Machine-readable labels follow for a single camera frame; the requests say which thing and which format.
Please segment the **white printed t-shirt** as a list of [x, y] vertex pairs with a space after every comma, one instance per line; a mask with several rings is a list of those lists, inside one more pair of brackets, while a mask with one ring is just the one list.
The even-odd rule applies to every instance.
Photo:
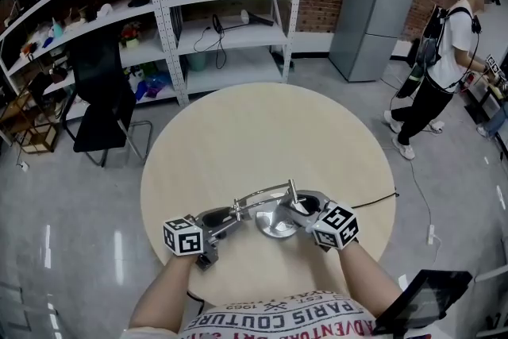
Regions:
[[216, 306], [180, 332], [142, 327], [120, 339], [359, 339], [371, 337], [375, 318], [360, 304], [332, 291], [310, 291], [268, 302]]

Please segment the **blue plastic bags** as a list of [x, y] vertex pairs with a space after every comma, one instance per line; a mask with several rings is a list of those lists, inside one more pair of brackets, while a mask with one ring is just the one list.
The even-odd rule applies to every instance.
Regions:
[[145, 77], [138, 82], [135, 96], [137, 101], [142, 98], [154, 99], [156, 96], [169, 84], [167, 75], [163, 72], [157, 72], [155, 74]]

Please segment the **person's left forearm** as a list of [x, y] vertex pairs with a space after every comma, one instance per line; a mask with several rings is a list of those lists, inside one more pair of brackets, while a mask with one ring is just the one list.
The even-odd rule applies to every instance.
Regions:
[[150, 327], [178, 333], [191, 269], [197, 256], [172, 256], [136, 304], [129, 328]]

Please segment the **teal bucket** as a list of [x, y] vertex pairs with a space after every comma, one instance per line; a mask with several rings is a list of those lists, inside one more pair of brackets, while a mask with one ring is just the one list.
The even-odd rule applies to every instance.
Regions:
[[194, 52], [186, 55], [190, 71], [203, 71], [206, 68], [206, 52]]

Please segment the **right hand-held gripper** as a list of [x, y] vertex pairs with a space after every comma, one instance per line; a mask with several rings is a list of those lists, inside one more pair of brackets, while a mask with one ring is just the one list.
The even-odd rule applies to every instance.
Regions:
[[305, 210], [291, 208], [291, 219], [294, 224], [304, 229], [311, 229], [314, 240], [322, 248], [343, 249], [356, 239], [359, 233], [356, 214], [349, 206], [342, 206], [320, 191], [297, 191], [298, 202]]

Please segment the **silver desk lamp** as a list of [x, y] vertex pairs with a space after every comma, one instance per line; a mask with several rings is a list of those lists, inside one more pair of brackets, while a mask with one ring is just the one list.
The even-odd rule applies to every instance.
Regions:
[[309, 213], [298, 202], [297, 190], [293, 179], [285, 183], [266, 187], [242, 198], [235, 198], [231, 206], [231, 215], [250, 215], [257, 229], [265, 236], [275, 239], [287, 239], [294, 236], [298, 229], [291, 219], [291, 208]]

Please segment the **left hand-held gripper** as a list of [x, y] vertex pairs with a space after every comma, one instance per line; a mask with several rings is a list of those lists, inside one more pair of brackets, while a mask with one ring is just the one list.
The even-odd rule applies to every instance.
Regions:
[[235, 230], [251, 220], [250, 215], [230, 215], [228, 206], [206, 210], [197, 216], [169, 219], [163, 223], [164, 245], [176, 256], [196, 255], [197, 267], [206, 271], [218, 261], [218, 235], [214, 233]]

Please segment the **grey refrigerator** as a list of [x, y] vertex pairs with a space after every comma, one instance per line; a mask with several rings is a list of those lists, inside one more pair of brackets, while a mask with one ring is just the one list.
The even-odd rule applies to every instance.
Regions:
[[413, 0], [342, 0], [329, 60], [350, 83], [379, 80]]

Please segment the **wooden tiered cart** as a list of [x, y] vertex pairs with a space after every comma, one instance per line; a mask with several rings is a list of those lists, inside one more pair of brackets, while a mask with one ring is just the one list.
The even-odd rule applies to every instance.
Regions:
[[44, 107], [23, 91], [0, 115], [0, 130], [26, 154], [54, 152], [59, 133], [54, 106]]

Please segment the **potted flowers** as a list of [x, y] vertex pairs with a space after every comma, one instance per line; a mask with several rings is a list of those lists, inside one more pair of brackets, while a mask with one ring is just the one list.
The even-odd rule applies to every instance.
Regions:
[[140, 40], [140, 22], [130, 22], [124, 25], [120, 32], [119, 44], [122, 48], [135, 48]]

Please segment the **person's right forearm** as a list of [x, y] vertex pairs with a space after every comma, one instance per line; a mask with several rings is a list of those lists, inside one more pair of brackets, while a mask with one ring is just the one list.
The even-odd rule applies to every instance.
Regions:
[[351, 298], [375, 318], [381, 316], [402, 294], [400, 286], [358, 241], [349, 243], [338, 255]]

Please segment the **black office chair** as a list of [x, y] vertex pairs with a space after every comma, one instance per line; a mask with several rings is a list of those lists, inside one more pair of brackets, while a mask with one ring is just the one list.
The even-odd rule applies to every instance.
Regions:
[[[93, 164], [103, 168], [109, 150], [129, 146], [145, 162], [150, 146], [140, 152], [133, 141], [133, 129], [147, 126], [151, 138], [153, 125], [150, 121], [132, 120], [137, 100], [123, 72], [116, 38], [109, 34], [84, 36], [71, 45], [69, 60], [75, 89], [63, 108], [60, 122], [73, 140], [73, 151], [85, 154]], [[67, 116], [76, 98], [88, 106], [74, 134], [68, 127]]]

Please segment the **black tablet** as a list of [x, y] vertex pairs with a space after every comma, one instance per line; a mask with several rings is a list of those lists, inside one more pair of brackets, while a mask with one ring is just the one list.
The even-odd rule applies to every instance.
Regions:
[[422, 269], [407, 289], [375, 320], [372, 334], [403, 339], [411, 329], [422, 329], [443, 319], [446, 311], [467, 291], [467, 271]]

